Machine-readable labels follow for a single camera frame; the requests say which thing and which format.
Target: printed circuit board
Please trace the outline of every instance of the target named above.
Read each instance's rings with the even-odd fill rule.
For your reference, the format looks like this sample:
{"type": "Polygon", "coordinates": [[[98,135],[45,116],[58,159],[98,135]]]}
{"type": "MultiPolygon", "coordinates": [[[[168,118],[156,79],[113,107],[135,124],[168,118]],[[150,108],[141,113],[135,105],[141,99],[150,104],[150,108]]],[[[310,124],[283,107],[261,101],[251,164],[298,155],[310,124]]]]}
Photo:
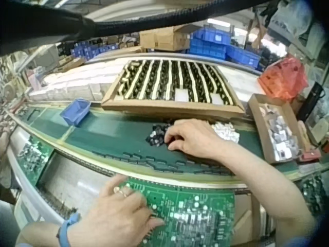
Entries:
{"type": "Polygon", "coordinates": [[[145,195],[154,216],[166,225],[141,246],[229,246],[234,223],[234,194],[229,190],[195,189],[130,178],[127,186],[145,195]]]}

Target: conveyor belt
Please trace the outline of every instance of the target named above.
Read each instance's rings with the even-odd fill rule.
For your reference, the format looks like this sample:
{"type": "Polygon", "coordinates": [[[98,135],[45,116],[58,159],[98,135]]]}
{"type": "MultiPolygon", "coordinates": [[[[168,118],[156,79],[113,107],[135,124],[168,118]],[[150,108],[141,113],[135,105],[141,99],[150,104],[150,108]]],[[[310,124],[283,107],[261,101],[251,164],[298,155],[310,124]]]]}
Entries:
{"type": "MultiPolygon", "coordinates": [[[[154,118],[136,118],[93,108],[82,125],[75,128],[69,127],[59,116],[63,108],[64,106],[34,104],[29,108],[29,113],[33,112],[29,120],[27,120],[29,113],[22,118],[23,121],[16,120],[27,131],[37,134],[61,153],[87,162],[86,166],[93,164],[95,167],[121,172],[135,178],[173,185],[204,188],[246,187],[236,177],[225,175],[228,174],[225,169],[213,172],[212,168],[200,163],[193,165],[187,162],[188,159],[184,154],[170,152],[166,146],[149,146],[145,142],[145,137],[150,133],[152,124],[158,123],[154,118]],[[134,160],[134,154],[144,158],[153,157],[155,164],[152,159],[149,159],[149,164],[141,162],[138,165],[134,160]],[[168,164],[178,166],[178,169],[175,170],[172,166],[173,170],[159,171],[159,169],[168,168],[168,164]]],[[[240,145],[263,158],[257,132],[245,128],[239,129],[239,126],[237,126],[237,131],[241,135],[240,145]]],[[[295,162],[279,164],[276,168],[293,178],[300,176],[296,174],[298,167],[295,162]]]]}

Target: ceiling light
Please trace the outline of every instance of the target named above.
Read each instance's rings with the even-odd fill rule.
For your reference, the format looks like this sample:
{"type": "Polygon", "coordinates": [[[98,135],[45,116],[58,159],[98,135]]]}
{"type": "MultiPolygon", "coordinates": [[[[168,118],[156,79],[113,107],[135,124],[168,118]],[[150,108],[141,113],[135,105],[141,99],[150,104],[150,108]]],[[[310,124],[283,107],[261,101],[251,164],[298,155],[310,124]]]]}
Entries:
{"type": "Polygon", "coordinates": [[[222,21],[215,20],[215,19],[208,19],[207,22],[211,23],[211,24],[220,25],[220,26],[223,26],[223,27],[230,27],[231,26],[231,24],[229,24],[228,22],[222,22],[222,21]]]}

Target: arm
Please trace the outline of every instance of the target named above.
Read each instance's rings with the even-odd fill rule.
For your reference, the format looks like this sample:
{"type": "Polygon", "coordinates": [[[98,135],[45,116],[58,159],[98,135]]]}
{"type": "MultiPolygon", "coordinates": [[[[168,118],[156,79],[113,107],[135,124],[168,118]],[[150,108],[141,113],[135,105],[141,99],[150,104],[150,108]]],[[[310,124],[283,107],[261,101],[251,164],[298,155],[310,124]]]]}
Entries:
{"type": "MultiPolygon", "coordinates": [[[[129,187],[120,193],[114,188],[127,177],[116,175],[100,191],[94,207],[78,223],[70,226],[67,238],[72,247],[137,246],[149,231],[164,225],[164,221],[152,217],[145,197],[129,187]]],[[[30,223],[19,234],[16,244],[28,243],[34,247],[59,246],[56,234],[60,226],[36,222],[30,223]]]]}
{"type": "Polygon", "coordinates": [[[58,239],[56,234],[59,225],[47,222],[34,222],[26,225],[16,240],[16,245],[19,243],[28,243],[31,246],[48,246],[58,247],[58,239]]]}
{"type": "Polygon", "coordinates": [[[248,150],[217,136],[207,122],[179,120],[164,137],[169,150],[210,158],[236,174],[277,221],[277,243],[304,236],[314,220],[298,188],[281,172],[248,150]]]}

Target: metal rail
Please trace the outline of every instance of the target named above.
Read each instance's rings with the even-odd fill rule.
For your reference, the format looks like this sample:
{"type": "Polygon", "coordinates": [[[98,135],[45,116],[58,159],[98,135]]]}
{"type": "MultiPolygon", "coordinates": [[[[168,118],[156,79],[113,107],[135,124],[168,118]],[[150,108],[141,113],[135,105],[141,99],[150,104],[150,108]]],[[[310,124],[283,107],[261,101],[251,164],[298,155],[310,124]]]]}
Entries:
{"type": "Polygon", "coordinates": [[[221,59],[197,56],[197,55],[192,55],[192,54],[178,54],[178,53],[169,53],[169,52],[137,53],[137,54],[125,54],[125,55],[117,55],[117,56],[113,56],[111,54],[106,55],[106,53],[103,53],[93,59],[90,59],[85,64],[107,62],[107,61],[116,60],[119,58],[129,58],[131,60],[134,60],[134,59],[172,59],[172,60],[189,61],[189,62],[198,61],[198,62],[208,63],[209,65],[214,65],[214,66],[223,65],[223,66],[227,66],[230,68],[239,69],[239,70],[242,70],[242,71],[251,73],[253,75],[257,75],[257,76],[260,76],[262,74],[260,71],[252,69],[250,67],[232,63],[232,62],[228,62],[228,61],[221,60],[221,59]]]}
{"type": "Polygon", "coordinates": [[[26,196],[31,201],[39,214],[47,221],[54,224],[62,224],[64,219],[41,197],[36,188],[34,188],[24,175],[19,166],[13,151],[14,144],[11,142],[7,149],[8,160],[15,174],[16,180],[21,186],[26,196]]]}

